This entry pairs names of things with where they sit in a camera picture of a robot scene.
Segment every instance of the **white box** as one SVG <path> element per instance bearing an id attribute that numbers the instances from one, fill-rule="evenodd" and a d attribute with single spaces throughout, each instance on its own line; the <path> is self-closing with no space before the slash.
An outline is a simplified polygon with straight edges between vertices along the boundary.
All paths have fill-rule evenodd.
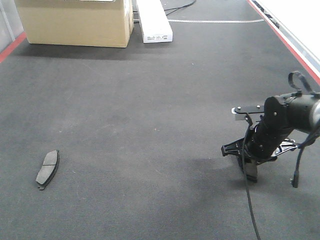
<path id="1" fill-rule="evenodd" d="M 143 42 L 172 42 L 173 32 L 160 0 L 136 0 Z"/>

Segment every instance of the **metal bracket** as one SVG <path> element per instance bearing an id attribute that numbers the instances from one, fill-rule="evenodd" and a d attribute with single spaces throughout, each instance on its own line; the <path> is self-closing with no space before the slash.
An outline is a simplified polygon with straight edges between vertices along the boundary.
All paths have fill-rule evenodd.
<path id="1" fill-rule="evenodd" d="M 245 114 L 262 114 L 265 112 L 265 106 L 237 106 L 231 109 L 231 113 L 235 115 L 236 121 L 246 120 Z"/>

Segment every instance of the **white cable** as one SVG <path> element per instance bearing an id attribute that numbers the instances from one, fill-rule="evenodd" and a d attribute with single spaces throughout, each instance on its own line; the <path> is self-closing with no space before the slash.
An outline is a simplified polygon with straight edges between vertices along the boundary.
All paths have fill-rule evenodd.
<path id="1" fill-rule="evenodd" d="M 195 24 L 247 24 L 247 23 L 263 22 L 264 19 L 258 19 L 258 20 L 178 20 L 178 19 L 168 19 L 168 21 L 173 22 L 173 23 L 195 23 Z"/>

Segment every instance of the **black cable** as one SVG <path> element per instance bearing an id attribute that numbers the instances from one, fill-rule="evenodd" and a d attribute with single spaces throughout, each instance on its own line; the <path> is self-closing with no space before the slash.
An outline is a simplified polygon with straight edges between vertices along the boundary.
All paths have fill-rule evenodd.
<path id="1" fill-rule="evenodd" d="M 183 6 L 178 6 L 178 7 L 172 7 L 172 8 L 164 9 L 164 11 L 173 10 L 173 11 L 171 11 L 171 12 L 169 12 L 169 13 L 166 13 L 165 15 L 168 16 L 168 15 L 170 15 L 170 14 L 172 14 L 172 13 L 174 13 L 174 12 L 180 10 L 180 9 L 184 9 L 184 8 L 190 7 L 190 6 L 192 6 L 193 4 L 195 4 L 196 1 L 197 1 L 197 0 L 193 0 L 191 3 L 186 4 L 186 5 L 183 5 Z"/>
<path id="2" fill-rule="evenodd" d="M 293 179 L 291 181 L 291 185 L 294 188 L 298 188 L 299 185 L 299 167 L 300 167 L 300 160 L 301 160 L 301 156 L 302 153 L 305 150 L 305 147 L 310 146 L 311 144 L 313 144 L 315 142 L 315 140 L 320 137 L 320 121 L 316 124 L 316 128 L 310 132 L 310 134 L 306 137 L 306 139 L 304 140 L 303 143 L 301 143 L 298 148 L 300 149 L 298 157 L 296 159 L 296 164 L 295 164 L 295 171 L 293 174 Z"/>
<path id="3" fill-rule="evenodd" d="M 243 143 L 242 143 L 242 151 L 241 151 L 241 158 L 242 158 L 242 170 L 243 170 L 243 176 L 244 176 L 244 182 L 245 182 L 245 191 L 246 191 L 246 196 L 248 198 L 248 205 L 249 205 L 249 210 L 250 210 L 250 216 L 251 216 L 251 221 L 253 224 L 253 228 L 254 228 L 254 232 L 256 235 L 256 239 L 257 240 L 261 240 L 260 235 L 259 235 L 259 231 L 258 231 L 258 227 L 257 227 L 257 223 L 255 220 L 255 215 L 254 215 L 254 211 L 252 208 L 252 203 L 251 203 L 251 197 L 250 197 L 250 190 L 249 190 L 249 185 L 248 185 L 248 179 L 247 179 L 247 172 L 246 172 L 246 167 L 245 167 L 245 144 L 247 141 L 247 137 L 248 137 L 248 133 L 250 131 L 250 128 L 252 126 L 252 120 L 249 116 L 249 114 L 246 114 L 246 120 L 249 123 L 249 126 L 245 132 L 244 138 L 243 138 Z"/>

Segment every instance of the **cardboard box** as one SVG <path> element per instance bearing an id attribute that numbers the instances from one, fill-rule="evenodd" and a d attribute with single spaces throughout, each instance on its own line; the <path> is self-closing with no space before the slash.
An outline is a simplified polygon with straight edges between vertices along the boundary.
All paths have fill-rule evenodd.
<path id="1" fill-rule="evenodd" d="M 132 0 L 14 0 L 31 44 L 125 48 Z"/>
<path id="2" fill-rule="evenodd" d="M 143 42 L 172 42 L 173 32 L 160 0 L 136 0 Z"/>

